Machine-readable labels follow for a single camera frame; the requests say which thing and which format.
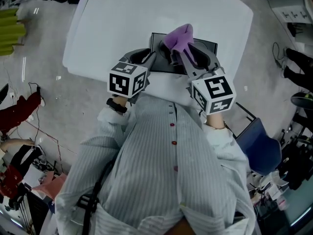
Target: person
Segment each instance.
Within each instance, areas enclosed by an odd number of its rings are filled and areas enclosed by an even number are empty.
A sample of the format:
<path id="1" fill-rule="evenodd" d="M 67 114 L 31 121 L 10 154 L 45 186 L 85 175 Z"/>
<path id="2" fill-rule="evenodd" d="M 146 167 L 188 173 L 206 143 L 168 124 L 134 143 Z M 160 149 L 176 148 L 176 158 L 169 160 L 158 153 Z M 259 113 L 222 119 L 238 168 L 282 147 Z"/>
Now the person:
<path id="1" fill-rule="evenodd" d="M 45 101 L 41 97 L 40 87 L 38 86 L 37 91 L 30 95 L 27 100 L 20 96 L 16 105 L 0 110 L 0 131 L 2 132 L 2 137 L 5 138 L 12 128 L 19 126 L 23 121 L 27 120 L 39 105 L 45 106 Z"/>
<path id="2" fill-rule="evenodd" d="M 14 199 L 19 193 L 19 184 L 29 170 L 32 162 L 43 155 L 39 147 L 34 147 L 32 140 L 9 139 L 0 145 L 0 158 L 2 158 L 7 149 L 12 145 L 22 145 L 20 150 L 13 156 L 10 165 L 4 173 L 0 173 L 0 194 L 9 199 Z M 26 153 L 33 149 L 32 153 L 21 164 Z"/>
<path id="3" fill-rule="evenodd" d="M 285 49 L 284 53 L 285 56 L 294 61 L 304 73 L 296 73 L 286 66 L 284 69 L 284 77 L 288 78 L 296 85 L 313 92 L 313 84 L 311 81 L 313 77 L 313 59 L 290 48 Z"/>
<path id="4" fill-rule="evenodd" d="M 126 110 L 127 98 L 112 101 Z M 125 114 L 104 108 L 56 197 L 59 233 L 82 233 L 85 210 L 77 202 L 117 155 L 89 234 L 252 234 L 246 156 L 221 114 L 201 124 L 187 110 L 151 96 Z"/>

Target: red clothing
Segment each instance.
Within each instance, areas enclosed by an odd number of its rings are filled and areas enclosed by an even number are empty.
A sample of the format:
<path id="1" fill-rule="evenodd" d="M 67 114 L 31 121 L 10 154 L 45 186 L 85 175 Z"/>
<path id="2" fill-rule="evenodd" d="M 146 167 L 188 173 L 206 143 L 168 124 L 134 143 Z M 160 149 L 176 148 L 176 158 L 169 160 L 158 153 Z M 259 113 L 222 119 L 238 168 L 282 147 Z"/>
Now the red clothing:
<path id="1" fill-rule="evenodd" d="M 9 199 L 13 199 L 18 193 L 18 183 L 23 180 L 22 175 L 12 165 L 9 165 L 5 173 L 0 173 L 0 178 L 3 178 L 0 183 L 0 193 L 2 196 L 7 196 Z"/>
<path id="2" fill-rule="evenodd" d="M 16 105 L 0 110 L 0 131 L 3 135 L 10 129 L 19 126 L 40 105 L 41 97 L 38 92 L 33 93 L 26 100 L 20 96 Z"/>

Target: blue chair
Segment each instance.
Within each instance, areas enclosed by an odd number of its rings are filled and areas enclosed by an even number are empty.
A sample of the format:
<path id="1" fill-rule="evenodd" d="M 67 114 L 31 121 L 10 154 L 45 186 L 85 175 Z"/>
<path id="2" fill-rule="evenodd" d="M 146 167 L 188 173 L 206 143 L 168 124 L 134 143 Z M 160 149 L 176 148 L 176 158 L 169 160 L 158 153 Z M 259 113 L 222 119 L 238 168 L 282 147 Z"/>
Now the blue chair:
<path id="1" fill-rule="evenodd" d="M 280 143 L 266 134 L 264 126 L 258 117 L 255 117 L 241 104 L 236 104 L 249 115 L 247 119 L 251 123 L 235 139 L 248 157 L 250 168 L 266 176 L 274 171 L 282 160 Z"/>

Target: red jacket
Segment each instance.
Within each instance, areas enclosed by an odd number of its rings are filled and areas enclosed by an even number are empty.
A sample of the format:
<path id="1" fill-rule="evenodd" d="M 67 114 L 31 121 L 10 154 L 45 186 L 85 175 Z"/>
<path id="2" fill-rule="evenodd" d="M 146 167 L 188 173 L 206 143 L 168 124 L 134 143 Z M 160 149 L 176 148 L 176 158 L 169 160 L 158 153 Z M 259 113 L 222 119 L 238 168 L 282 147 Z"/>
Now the red jacket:
<path id="1" fill-rule="evenodd" d="M 22 175 L 15 167 L 9 165 L 5 173 L 0 173 L 0 193 L 9 199 L 13 199 L 18 193 L 18 183 L 23 180 Z"/>

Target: yellow object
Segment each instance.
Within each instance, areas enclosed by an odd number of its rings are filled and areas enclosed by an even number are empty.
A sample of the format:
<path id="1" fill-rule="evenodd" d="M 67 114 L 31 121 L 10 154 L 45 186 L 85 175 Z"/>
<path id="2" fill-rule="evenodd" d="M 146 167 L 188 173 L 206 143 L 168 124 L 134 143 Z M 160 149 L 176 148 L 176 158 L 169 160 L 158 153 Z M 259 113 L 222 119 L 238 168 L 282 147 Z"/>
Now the yellow object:
<path id="1" fill-rule="evenodd" d="M 24 24 L 18 23 L 17 10 L 0 10 L 0 56 L 12 54 L 13 45 L 26 34 Z"/>

